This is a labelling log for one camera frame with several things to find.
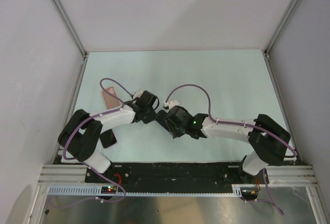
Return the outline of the left aluminium frame post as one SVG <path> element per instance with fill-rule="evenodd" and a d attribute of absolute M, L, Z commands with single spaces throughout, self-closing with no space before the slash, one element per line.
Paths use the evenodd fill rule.
<path fill-rule="evenodd" d="M 65 11 L 61 0 L 51 0 L 51 2 L 53 3 L 55 10 L 57 11 L 60 19 L 62 20 L 65 28 L 67 29 L 67 32 L 69 33 L 69 36 L 72 38 L 79 53 L 81 54 L 82 58 L 85 59 L 88 53 L 84 48 L 81 39 L 79 38 L 78 33 L 76 32 L 76 29 L 74 28 L 67 12 Z"/>

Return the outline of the right small circuit board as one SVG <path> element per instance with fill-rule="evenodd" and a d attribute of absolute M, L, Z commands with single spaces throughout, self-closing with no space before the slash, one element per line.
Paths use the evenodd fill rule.
<path fill-rule="evenodd" d="M 243 187 L 241 190 L 241 199 L 243 201 L 255 201 L 258 197 L 259 190 Z"/>

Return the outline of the small circuit board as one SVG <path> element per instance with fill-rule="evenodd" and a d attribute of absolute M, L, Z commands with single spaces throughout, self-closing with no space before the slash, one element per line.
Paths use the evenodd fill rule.
<path fill-rule="evenodd" d="M 102 186 L 101 193 L 102 194 L 114 194 L 116 193 L 118 188 L 116 186 Z"/>
<path fill-rule="evenodd" d="M 258 197 L 259 190 L 243 187 L 241 190 L 241 199 L 243 201 L 255 201 Z"/>

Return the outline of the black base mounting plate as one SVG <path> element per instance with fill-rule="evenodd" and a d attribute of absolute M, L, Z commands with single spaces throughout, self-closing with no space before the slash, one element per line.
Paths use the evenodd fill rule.
<path fill-rule="evenodd" d="M 115 163 L 103 175 L 128 193 L 150 194 L 230 193 L 233 184 L 268 181 L 262 173 L 245 173 L 238 162 Z"/>

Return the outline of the left small circuit board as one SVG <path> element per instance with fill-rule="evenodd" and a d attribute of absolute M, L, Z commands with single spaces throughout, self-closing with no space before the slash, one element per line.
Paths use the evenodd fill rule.
<path fill-rule="evenodd" d="M 116 193 L 118 188 L 116 186 L 102 186 L 101 193 L 102 194 L 114 194 Z"/>

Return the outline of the aluminium frame post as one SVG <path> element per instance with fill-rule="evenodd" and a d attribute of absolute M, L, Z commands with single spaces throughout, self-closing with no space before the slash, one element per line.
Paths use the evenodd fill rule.
<path fill-rule="evenodd" d="M 277 25 L 275 32 L 273 33 L 270 41 L 267 43 L 267 46 L 263 50 L 263 54 L 267 60 L 269 59 L 270 52 L 274 48 L 278 39 L 281 37 L 282 33 L 284 32 L 284 29 L 288 25 L 289 21 L 291 20 L 293 14 L 295 13 L 301 1 L 302 0 L 291 0 L 289 2 L 289 5 L 286 8 L 279 24 Z"/>
<path fill-rule="evenodd" d="M 65 11 L 61 0 L 51 0 L 51 2 L 53 3 L 55 10 L 57 11 L 60 19 L 62 20 L 65 28 L 67 29 L 67 32 L 69 33 L 69 36 L 72 38 L 79 53 L 81 54 L 82 58 L 85 59 L 88 53 L 84 48 L 81 39 L 79 38 L 78 33 L 76 32 L 76 29 L 74 28 L 67 12 Z"/>

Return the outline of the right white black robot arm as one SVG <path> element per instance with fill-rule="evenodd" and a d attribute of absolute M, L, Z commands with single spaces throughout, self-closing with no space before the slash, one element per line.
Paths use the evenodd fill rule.
<path fill-rule="evenodd" d="M 289 132 L 265 114 L 235 122 L 216 120 L 203 113 L 193 116 L 185 108 L 174 106 L 168 111 L 159 111 L 156 121 L 174 139 L 183 135 L 196 140 L 222 137 L 250 144 L 253 152 L 242 159 L 238 170 L 238 177 L 244 183 L 251 183 L 269 165 L 280 166 L 290 147 Z"/>

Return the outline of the pink phone case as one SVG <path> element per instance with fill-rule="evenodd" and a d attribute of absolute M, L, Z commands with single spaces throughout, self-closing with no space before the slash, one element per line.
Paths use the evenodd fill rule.
<path fill-rule="evenodd" d="M 107 110 L 117 109 L 121 106 L 121 102 L 116 99 L 117 93 L 114 87 L 105 88 L 101 94 Z"/>

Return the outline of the black phone teal edge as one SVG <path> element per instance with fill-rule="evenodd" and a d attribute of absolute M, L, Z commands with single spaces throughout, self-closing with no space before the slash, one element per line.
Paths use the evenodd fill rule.
<path fill-rule="evenodd" d="M 157 113 L 156 122 L 163 127 L 171 136 L 173 133 L 173 124 L 170 121 L 168 113 L 165 110 L 160 110 Z"/>

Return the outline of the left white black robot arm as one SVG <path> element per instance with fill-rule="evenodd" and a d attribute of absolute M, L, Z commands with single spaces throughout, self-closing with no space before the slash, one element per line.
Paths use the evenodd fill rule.
<path fill-rule="evenodd" d="M 58 137 L 58 144 L 76 159 L 96 170 L 96 176 L 103 182 L 114 178 L 112 162 L 97 150 L 98 142 L 104 148 L 117 141 L 113 128 L 121 125 L 143 122 L 148 124 L 157 117 L 154 103 L 159 99 L 149 91 L 139 90 L 132 100 L 124 102 L 120 107 L 100 114 L 92 115 L 83 109 L 74 112 Z"/>

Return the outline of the black phone purple edge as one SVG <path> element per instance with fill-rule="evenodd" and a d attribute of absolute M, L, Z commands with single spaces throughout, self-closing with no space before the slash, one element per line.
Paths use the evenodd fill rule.
<path fill-rule="evenodd" d="M 101 133 L 100 141 L 101 141 L 103 148 L 109 148 L 110 146 L 117 143 L 117 139 L 116 139 L 112 129 L 109 129 L 109 130 Z"/>

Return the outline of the right aluminium frame post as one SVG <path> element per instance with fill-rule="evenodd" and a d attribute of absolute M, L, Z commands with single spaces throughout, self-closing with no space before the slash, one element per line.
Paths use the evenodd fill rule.
<path fill-rule="evenodd" d="M 295 13 L 301 1 L 302 0 L 291 0 L 289 2 L 289 5 L 286 8 L 279 24 L 277 25 L 275 32 L 273 33 L 270 41 L 267 43 L 267 46 L 263 50 L 263 54 L 267 60 L 269 59 L 270 52 L 274 48 L 278 39 L 281 37 L 282 33 L 284 32 L 284 29 L 288 25 L 289 21 L 291 20 L 293 14 Z"/>

